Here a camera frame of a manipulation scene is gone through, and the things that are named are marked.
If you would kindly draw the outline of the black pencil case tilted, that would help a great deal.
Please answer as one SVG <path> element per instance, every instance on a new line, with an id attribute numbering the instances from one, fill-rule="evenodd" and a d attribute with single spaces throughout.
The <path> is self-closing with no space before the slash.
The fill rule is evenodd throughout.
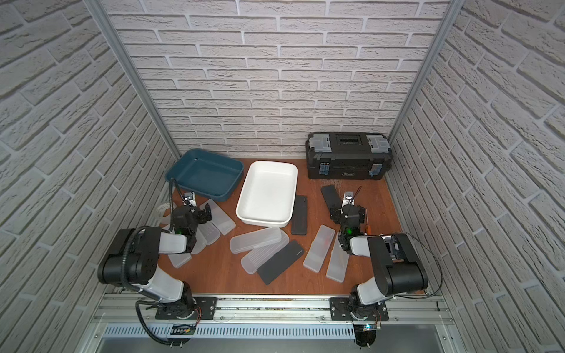
<path id="1" fill-rule="evenodd" d="M 321 187 L 321 192 L 325 200 L 326 206 L 330 212 L 340 210 L 342 199 L 338 195 L 337 189 L 334 185 L 325 185 Z"/>

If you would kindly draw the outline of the translucent case right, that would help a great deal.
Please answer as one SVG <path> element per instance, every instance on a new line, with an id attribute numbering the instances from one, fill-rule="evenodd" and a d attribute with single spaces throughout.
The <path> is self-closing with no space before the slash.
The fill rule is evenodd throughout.
<path id="1" fill-rule="evenodd" d="M 339 244 L 332 250 L 326 278 L 332 281 L 343 283 L 350 256 L 341 248 Z"/>

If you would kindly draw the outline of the black pencil case upright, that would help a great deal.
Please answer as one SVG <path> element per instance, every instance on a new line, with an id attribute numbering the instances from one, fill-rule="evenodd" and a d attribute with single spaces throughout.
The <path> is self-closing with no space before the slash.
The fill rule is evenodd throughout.
<path id="1" fill-rule="evenodd" d="M 308 233 L 308 199 L 306 196 L 296 195 L 294 210 L 291 218 L 291 234 L 307 235 Z"/>

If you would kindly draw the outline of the teal storage bin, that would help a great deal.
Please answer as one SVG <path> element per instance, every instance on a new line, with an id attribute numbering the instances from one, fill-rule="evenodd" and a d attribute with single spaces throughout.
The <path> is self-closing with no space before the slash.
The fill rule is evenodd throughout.
<path id="1" fill-rule="evenodd" d="M 167 172 L 166 180 L 175 179 L 187 191 L 215 202 L 227 201 L 244 173 L 244 164 L 203 149 L 187 151 Z"/>

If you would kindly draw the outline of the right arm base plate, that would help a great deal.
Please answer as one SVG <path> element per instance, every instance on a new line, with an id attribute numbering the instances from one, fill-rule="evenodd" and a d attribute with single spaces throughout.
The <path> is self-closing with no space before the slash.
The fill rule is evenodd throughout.
<path id="1" fill-rule="evenodd" d="M 354 303 L 351 298 L 331 297 L 329 303 L 331 320 L 334 322 L 386 322 L 389 320 L 384 302 L 364 305 Z"/>

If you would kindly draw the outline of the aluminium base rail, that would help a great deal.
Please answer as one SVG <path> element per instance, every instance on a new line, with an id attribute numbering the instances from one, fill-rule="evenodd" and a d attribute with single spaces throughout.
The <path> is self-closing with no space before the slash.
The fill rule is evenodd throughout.
<path id="1" fill-rule="evenodd" d="M 198 294 L 199 324 L 427 324 L 454 325 L 442 297 L 390 299 L 370 314 L 350 314 L 348 298 L 322 295 Z"/>

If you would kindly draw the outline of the clear tape roll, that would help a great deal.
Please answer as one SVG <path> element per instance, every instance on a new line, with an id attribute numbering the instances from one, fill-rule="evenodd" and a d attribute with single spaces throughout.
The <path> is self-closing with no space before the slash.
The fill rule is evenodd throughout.
<path id="1" fill-rule="evenodd" d="M 159 220 L 159 224 L 164 226 L 169 226 L 171 223 L 171 208 L 169 204 L 160 204 L 155 209 L 156 216 Z"/>

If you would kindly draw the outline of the white storage bin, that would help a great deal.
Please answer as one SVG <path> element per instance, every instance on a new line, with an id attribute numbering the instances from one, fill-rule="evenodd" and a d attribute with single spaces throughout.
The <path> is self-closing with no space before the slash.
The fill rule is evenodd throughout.
<path id="1" fill-rule="evenodd" d="M 251 164 L 236 207 L 242 222 L 283 228 L 291 220 L 298 168 L 291 163 L 259 160 Z"/>

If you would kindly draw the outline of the black plastic toolbox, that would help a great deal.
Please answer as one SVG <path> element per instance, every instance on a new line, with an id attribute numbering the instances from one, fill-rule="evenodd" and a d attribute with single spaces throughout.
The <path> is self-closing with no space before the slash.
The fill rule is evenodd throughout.
<path id="1" fill-rule="evenodd" d="M 393 158 L 388 139 L 376 132 L 313 132 L 305 150 L 310 179 L 380 180 Z"/>

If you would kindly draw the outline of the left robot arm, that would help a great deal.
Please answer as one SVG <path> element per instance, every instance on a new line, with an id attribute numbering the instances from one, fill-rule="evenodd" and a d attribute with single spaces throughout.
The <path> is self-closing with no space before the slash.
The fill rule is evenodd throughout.
<path id="1" fill-rule="evenodd" d="M 140 226 L 120 229 L 113 238 L 97 270 L 102 284 L 122 287 L 144 298 L 141 305 L 155 307 L 166 319 L 196 320 L 201 309 L 188 283 L 164 272 L 158 260 L 162 254 L 190 254 L 197 245 L 199 225 L 212 220 L 210 208 L 200 209 L 188 202 L 176 179 L 169 182 L 169 229 Z"/>

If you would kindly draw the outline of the ribbed translucent pencil case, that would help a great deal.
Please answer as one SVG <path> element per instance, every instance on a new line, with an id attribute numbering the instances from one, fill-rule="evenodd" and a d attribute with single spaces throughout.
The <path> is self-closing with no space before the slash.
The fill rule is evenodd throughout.
<path id="1" fill-rule="evenodd" d="M 289 236 L 280 231 L 281 239 L 276 244 L 253 249 L 241 259 L 241 266 L 248 274 L 254 274 L 264 263 L 289 244 Z"/>

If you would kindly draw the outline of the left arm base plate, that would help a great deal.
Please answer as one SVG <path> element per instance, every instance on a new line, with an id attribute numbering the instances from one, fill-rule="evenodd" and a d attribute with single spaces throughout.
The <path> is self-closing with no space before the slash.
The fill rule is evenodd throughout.
<path id="1" fill-rule="evenodd" d="M 193 297 L 192 302 L 182 301 L 159 304 L 155 318 L 157 320 L 212 320 L 216 312 L 217 297 Z"/>

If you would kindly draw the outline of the translucent case red content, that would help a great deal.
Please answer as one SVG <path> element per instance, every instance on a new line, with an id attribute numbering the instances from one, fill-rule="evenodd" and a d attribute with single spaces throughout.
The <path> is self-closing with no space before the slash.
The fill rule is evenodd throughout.
<path id="1" fill-rule="evenodd" d="M 306 269 L 319 273 L 334 237 L 334 229 L 325 225 L 320 226 L 303 262 Z"/>

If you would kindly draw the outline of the black pencil case front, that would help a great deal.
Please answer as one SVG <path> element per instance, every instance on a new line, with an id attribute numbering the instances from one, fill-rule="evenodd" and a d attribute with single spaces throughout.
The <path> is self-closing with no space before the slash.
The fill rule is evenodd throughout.
<path id="1" fill-rule="evenodd" d="M 283 272 L 299 260 L 305 250 L 297 241 L 291 241 L 272 258 L 266 261 L 258 270 L 257 273 L 265 285 L 270 285 L 274 282 Z"/>

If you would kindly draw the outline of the smooth translucent pencil case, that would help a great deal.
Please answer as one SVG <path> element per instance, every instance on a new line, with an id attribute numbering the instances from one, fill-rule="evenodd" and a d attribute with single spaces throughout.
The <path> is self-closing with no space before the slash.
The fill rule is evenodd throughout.
<path id="1" fill-rule="evenodd" d="M 282 238 L 281 230 L 277 227 L 268 227 L 237 235 L 230 240 L 230 251 L 233 254 L 248 252 L 253 249 L 278 243 Z"/>

